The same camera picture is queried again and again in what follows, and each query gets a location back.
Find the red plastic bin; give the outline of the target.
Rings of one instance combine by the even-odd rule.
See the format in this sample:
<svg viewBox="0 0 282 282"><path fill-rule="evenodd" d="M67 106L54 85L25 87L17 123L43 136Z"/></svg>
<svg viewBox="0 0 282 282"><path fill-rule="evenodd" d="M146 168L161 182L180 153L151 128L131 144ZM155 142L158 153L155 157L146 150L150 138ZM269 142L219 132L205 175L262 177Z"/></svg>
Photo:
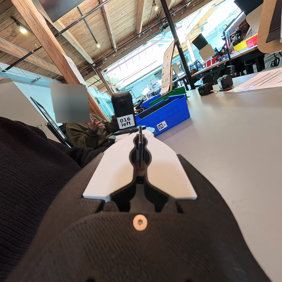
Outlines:
<svg viewBox="0 0 282 282"><path fill-rule="evenodd" d="M258 33L245 40L247 48L257 46L257 37L258 37Z"/></svg>

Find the tan-edged black panel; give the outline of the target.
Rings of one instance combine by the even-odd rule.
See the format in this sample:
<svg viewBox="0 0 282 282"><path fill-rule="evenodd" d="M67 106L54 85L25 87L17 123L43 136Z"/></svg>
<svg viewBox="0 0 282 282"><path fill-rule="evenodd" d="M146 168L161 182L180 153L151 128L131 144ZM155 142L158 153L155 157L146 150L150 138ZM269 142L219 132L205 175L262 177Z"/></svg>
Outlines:
<svg viewBox="0 0 282 282"><path fill-rule="evenodd" d="M264 0L259 6L258 49L262 53L282 51L281 0Z"/></svg>

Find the black charger box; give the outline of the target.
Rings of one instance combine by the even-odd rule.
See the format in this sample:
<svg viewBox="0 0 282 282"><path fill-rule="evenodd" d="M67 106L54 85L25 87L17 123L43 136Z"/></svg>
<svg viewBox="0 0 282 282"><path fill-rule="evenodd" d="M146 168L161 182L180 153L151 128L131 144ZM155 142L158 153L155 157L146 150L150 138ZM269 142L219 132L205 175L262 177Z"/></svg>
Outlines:
<svg viewBox="0 0 282 282"><path fill-rule="evenodd" d="M205 83L198 87L198 92L200 96L209 95L213 91L213 84L212 83Z"/></svg>

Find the printed paper sheet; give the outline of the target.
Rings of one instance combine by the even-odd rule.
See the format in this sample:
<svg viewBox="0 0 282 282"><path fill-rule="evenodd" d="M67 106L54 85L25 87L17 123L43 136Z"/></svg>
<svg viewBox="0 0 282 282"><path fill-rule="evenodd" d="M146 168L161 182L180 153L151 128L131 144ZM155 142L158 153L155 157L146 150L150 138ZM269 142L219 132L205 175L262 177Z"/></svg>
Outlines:
<svg viewBox="0 0 282 282"><path fill-rule="evenodd" d="M245 83L229 90L230 93L246 92L282 87L282 68L271 68L247 80Z"/></svg>

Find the black and grey device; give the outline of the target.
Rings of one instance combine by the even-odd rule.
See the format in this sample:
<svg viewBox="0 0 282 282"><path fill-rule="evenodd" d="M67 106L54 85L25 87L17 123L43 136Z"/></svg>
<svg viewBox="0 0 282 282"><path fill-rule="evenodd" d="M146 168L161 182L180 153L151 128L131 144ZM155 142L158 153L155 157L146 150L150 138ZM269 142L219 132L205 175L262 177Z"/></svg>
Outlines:
<svg viewBox="0 0 282 282"><path fill-rule="evenodd" d="M220 89L229 89L231 88L234 83L231 75L223 75L217 79L217 83Z"/></svg>

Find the paper notice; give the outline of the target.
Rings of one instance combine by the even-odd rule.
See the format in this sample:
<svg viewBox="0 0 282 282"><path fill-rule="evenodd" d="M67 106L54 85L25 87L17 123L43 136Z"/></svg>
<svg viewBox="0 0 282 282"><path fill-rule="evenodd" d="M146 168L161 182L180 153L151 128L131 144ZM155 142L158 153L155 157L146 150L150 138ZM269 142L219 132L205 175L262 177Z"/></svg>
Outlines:
<svg viewBox="0 0 282 282"><path fill-rule="evenodd" d="M81 84L84 84L84 85L86 85L86 87L87 87L87 83L86 83L85 80L83 79L83 77L82 77L82 75L80 74L80 72L79 72L77 66L75 65L75 63L72 61L72 59L71 59L70 57L66 56L65 54L63 54L63 55L64 55L66 61L68 62L70 68L71 68L72 71L74 72L76 78L79 80L79 82L80 82Z"/></svg>

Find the blue plastic bin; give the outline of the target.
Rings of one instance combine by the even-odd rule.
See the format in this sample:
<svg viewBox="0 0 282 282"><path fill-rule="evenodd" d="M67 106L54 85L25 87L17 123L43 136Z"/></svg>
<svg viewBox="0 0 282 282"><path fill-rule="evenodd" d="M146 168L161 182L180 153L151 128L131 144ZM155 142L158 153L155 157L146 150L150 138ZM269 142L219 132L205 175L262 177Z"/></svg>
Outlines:
<svg viewBox="0 0 282 282"><path fill-rule="evenodd" d="M185 94L168 97L136 115L136 124L154 128L155 136L190 118Z"/></svg>

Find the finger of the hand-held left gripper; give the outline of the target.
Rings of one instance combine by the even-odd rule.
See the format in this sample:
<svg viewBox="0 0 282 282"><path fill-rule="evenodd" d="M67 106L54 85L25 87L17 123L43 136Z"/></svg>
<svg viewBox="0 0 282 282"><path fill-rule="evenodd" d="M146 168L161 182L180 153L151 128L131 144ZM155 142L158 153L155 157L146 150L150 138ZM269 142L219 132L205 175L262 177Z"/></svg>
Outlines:
<svg viewBox="0 0 282 282"><path fill-rule="evenodd" d="M115 136L115 143L121 143L121 144L129 144L130 142L132 143L134 139L134 134L122 134L122 135L117 135Z"/></svg>

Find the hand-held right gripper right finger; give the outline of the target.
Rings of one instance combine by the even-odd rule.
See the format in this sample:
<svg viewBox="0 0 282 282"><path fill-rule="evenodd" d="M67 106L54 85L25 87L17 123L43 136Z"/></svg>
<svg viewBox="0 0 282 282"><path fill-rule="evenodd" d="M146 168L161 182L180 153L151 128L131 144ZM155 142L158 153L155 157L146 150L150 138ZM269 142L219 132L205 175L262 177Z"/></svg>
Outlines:
<svg viewBox="0 0 282 282"><path fill-rule="evenodd" d="M195 200L197 194L177 154L165 143L150 134L143 133L144 194L155 206L169 201Z"/></svg>

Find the black-framed board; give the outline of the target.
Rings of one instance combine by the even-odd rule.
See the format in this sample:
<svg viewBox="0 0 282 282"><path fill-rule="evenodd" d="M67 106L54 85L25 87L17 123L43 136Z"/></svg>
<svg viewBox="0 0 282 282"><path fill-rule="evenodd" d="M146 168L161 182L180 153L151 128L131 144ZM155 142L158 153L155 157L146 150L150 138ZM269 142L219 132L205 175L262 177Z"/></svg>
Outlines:
<svg viewBox="0 0 282 282"><path fill-rule="evenodd" d="M35 104L43 117L46 119L45 126L53 133L53 135L62 143L69 147L74 147L73 143L66 137L66 135L59 128L57 123L52 119L47 110L35 99L30 97L31 101Z"/></svg>

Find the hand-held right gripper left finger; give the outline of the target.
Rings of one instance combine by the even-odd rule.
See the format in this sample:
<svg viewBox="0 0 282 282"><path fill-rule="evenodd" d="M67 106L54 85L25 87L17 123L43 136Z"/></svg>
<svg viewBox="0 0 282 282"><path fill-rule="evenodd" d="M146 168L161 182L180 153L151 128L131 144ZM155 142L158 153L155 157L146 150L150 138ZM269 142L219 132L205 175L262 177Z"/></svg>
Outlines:
<svg viewBox="0 0 282 282"><path fill-rule="evenodd" d="M139 134L125 136L105 151L84 192L84 199L113 201L127 206L136 193Z"/></svg>

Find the dark hanging screen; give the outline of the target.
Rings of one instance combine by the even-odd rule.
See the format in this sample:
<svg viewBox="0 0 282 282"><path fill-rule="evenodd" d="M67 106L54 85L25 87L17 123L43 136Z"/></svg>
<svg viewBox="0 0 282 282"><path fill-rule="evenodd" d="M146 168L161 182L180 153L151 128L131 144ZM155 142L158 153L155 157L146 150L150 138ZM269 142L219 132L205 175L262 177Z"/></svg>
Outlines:
<svg viewBox="0 0 282 282"><path fill-rule="evenodd" d="M39 0L51 22L56 22L62 16L79 6L84 0Z"/></svg>

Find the cardboard sign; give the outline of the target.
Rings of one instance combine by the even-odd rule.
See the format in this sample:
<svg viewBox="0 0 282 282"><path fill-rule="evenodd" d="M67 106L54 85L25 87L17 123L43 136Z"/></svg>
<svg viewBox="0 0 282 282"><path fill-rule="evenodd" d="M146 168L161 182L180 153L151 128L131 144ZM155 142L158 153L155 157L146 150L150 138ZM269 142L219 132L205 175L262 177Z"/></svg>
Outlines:
<svg viewBox="0 0 282 282"><path fill-rule="evenodd" d="M173 69L171 66L173 53L175 48L175 41L173 41L167 50L164 52L162 78L161 78L161 90L160 94L164 95L172 90L172 76Z"/></svg>

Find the black adhesive mounting pad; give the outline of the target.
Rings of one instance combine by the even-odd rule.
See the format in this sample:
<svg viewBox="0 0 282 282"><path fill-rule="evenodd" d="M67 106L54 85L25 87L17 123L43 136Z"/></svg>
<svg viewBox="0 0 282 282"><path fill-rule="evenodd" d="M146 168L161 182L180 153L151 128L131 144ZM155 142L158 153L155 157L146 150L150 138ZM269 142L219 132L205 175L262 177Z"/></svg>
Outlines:
<svg viewBox="0 0 282 282"><path fill-rule="evenodd" d="M142 126L139 126L139 145L138 145L138 152L139 152L139 168L142 168L143 164L143 130Z"/></svg>

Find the black metal pole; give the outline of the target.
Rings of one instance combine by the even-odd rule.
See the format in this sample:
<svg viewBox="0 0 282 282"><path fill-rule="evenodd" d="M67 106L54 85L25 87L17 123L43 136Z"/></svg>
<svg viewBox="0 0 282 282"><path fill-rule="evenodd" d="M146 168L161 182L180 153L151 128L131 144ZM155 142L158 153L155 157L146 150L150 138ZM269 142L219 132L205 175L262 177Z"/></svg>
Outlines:
<svg viewBox="0 0 282 282"><path fill-rule="evenodd" d="M176 32L176 29L175 29L174 23L172 21L172 18L171 18L171 15L170 15L170 12L169 12L166 0L161 0L161 4L162 4L162 7L163 7L164 14L166 16L168 25L170 27L171 33L173 35L175 45L176 45L176 47L178 49L178 53L179 53L181 62L183 64L184 72L186 74L188 83L189 83L191 89L194 90L194 89L196 89L196 87L195 87L195 84L194 84L194 82L192 80L192 76L191 76L191 73L189 71L189 67L188 67L187 61L185 59L185 56L184 56L184 53L183 53L183 50L182 50L182 47L181 47L181 44L180 44L177 32Z"/></svg>

